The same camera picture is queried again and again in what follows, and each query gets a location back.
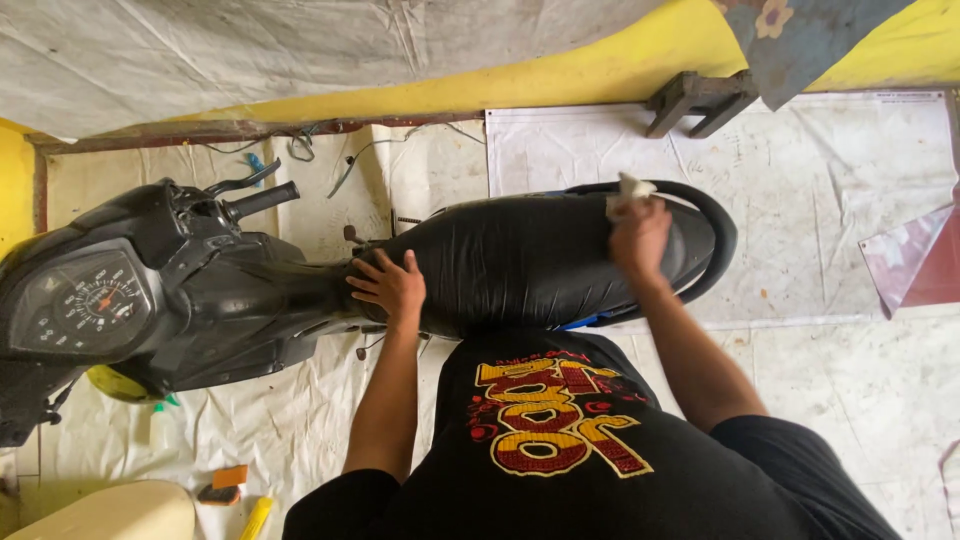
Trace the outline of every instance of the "brake lever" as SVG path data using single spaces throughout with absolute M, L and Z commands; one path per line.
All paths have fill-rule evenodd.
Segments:
M 208 187 L 204 190 L 204 193 L 211 197 L 217 197 L 218 195 L 227 191 L 250 187 L 274 174 L 278 168 L 280 168 L 280 158 L 277 158 L 273 163 L 263 167 L 263 170 L 257 171 L 243 180 L 224 180 Z

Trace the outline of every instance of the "black seat cover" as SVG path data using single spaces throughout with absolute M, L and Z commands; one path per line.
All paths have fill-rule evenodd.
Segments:
M 685 219 L 702 222 L 697 229 L 709 235 L 702 261 L 712 232 L 702 219 Z M 550 328 L 632 304 L 608 256 L 611 229 L 604 194 L 509 197 L 451 207 L 381 247 L 397 263 L 407 249 L 417 254 L 427 288 L 421 329 L 462 338 Z M 661 268 L 673 280 L 691 263 L 676 224 L 670 236 Z M 373 262 L 370 252 L 361 258 Z M 344 283 L 339 291 L 349 310 L 386 320 L 379 306 L 350 298 L 351 290 Z

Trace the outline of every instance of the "person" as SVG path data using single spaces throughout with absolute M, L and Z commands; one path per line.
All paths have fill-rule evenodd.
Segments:
M 411 473 L 423 277 L 350 279 L 387 332 L 343 474 L 297 502 L 283 537 L 896 538 L 811 430 L 771 418 L 660 274 L 661 199 L 618 209 L 613 262 L 643 306 L 685 420 L 608 339 L 516 329 L 471 337 L 444 364 L 433 443 Z

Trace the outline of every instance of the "motorcycle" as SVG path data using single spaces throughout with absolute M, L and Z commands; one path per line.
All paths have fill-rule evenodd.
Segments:
M 239 221 L 300 197 L 294 183 L 217 197 L 279 160 L 207 189 L 165 178 L 15 246 L 0 262 L 0 447 L 56 424 L 84 372 L 130 403 L 262 377 L 310 358 L 319 336 L 382 331 L 382 308 L 353 299 L 348 260 L 312 263 Z M 706 193 L 651 181 L 673 225 L 660 265 L 684 302 L 729 266 L 736 227 Z M 607 198 L 618 184 L 464 203 L 393 238 L 347 231 L 356 257 L 412 249 L 427 287 L 423 332 L 464 338 L 504 328 L 569 330 L 642 317 L 608 257 Z M 62 390 L 52 398 L 58 389 Z

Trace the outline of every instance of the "handlebar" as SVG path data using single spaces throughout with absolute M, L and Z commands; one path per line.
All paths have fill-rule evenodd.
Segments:
M 233 202 L 224 201 L 224 210 L 227 212 L 227 216 L 236 223 L 248 215 L 299 198 L 300 192 L 297 190 L 297 185 L 288 182 Z

